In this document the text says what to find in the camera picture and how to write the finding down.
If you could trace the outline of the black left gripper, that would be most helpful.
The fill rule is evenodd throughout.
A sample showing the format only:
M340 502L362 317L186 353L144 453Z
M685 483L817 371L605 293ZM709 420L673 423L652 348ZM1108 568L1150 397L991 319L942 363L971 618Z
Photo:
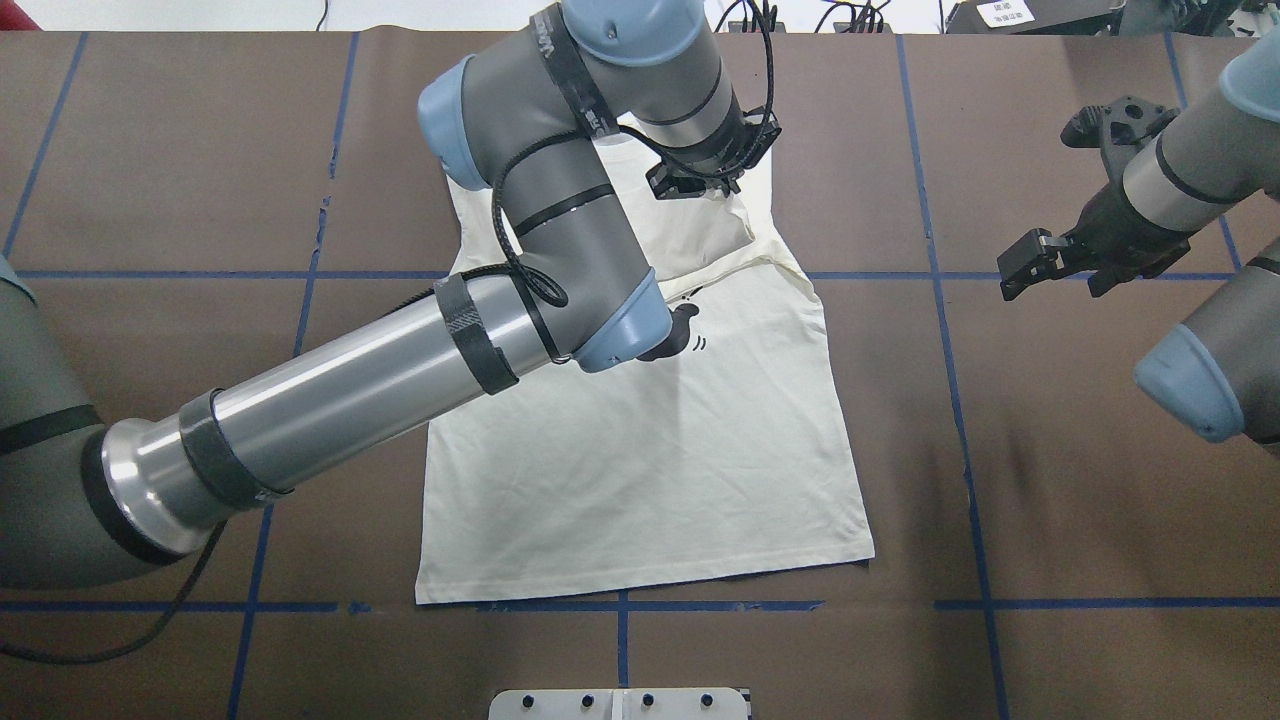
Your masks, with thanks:
M657 200L731 196L740 191L739 178L759 164L780 135L777 120L724 120L710 136L685 147L648 136L646 146L660 160L646 172L646 182Z

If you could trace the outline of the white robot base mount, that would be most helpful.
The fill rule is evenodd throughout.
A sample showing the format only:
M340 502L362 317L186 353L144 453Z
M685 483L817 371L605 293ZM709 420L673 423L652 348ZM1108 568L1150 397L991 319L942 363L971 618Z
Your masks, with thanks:
M489 719L754 719L751 694L732 687L511 689Z

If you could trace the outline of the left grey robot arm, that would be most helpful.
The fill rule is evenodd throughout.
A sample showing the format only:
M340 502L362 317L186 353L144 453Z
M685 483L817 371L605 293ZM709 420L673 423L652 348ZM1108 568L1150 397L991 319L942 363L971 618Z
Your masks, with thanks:
M500 260L159 421L106 423L3 265L3 587L122 582L227 520L549 363L612 369L675 313L595 143L652 150L659 200L728 196L780 135L744 111L699 1L557 1L419 95L444 173L492 193Z

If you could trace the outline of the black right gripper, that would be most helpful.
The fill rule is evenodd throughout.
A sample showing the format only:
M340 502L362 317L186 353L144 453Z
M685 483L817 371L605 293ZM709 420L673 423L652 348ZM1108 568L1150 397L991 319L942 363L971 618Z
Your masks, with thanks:
M1121 186L1110 182L1085 204L1065 236L1033 228L1002 251L997 258L1000 292L1011 302L1033 284L1091 272L1088 287L1097 299L1138 275L1162 274L1189 251L1190 237L1190 232L1147 220Z

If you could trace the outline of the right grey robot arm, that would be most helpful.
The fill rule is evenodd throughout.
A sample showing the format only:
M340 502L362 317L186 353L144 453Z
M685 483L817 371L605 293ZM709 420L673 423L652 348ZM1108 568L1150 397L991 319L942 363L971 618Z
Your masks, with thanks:
M1184 108L1124 95L1080 108L1060 140L1092 149L1106 181L1074 224L1033 228L998 255L1001 296L1084 275L1100 299L1157 281L1198 234L1252 197L1277 196L1277 35L1253 41ZM1210 443L1243 437L1277 452L1277 242L1231 274L1135 365L1139 389Z

